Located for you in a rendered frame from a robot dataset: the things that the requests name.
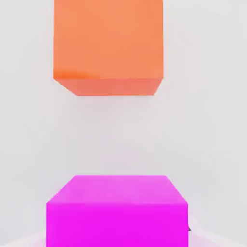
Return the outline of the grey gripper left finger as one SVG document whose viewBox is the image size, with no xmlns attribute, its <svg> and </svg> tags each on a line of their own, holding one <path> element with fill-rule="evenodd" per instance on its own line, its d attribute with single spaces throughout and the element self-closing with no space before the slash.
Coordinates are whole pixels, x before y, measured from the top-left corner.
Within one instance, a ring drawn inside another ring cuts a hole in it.
<svg viewBox="0 0 247 247">
<path fill-rule="evenodd" d="M 46 247 L 46 233 L 36 233 L 18 241 L 17 247 Z"/>
</svg>

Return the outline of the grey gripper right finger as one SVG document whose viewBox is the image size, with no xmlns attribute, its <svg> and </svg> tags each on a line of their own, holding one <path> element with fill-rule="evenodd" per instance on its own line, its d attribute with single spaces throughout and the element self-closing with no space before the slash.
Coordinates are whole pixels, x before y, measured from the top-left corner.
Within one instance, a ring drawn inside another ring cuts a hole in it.
<svg viewBox="0 0 247 247">
<path fill-rule="evenodd" d="M 189 247 L 228 247 L 228 244 L 213 237 L 194 221 L 189 222 Z"/>
</svg>

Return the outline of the small magenta cube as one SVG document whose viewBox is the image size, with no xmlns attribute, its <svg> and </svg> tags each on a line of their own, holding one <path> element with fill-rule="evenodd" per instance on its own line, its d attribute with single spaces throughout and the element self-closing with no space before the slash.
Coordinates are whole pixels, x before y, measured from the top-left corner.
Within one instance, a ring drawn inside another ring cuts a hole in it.
<svg viewBox="0 0 247 247">
<path fill-rule="evenodd" d="M 189 247 L 188 203 L 164 175 L 77 175 L 46 204 L 46 247 Z"/>
</svg>

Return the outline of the small orange cube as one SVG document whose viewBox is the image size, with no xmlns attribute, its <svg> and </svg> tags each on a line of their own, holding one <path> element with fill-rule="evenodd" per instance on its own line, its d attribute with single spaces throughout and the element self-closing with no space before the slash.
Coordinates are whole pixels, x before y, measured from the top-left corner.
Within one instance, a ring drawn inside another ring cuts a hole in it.
<svg viewBox="0 0 247 247">
<path fill-rule="evenodd" d="M 54 0 L 53 77 L 77 96 L 152 96 L 163 0 Z"/>
</svg>

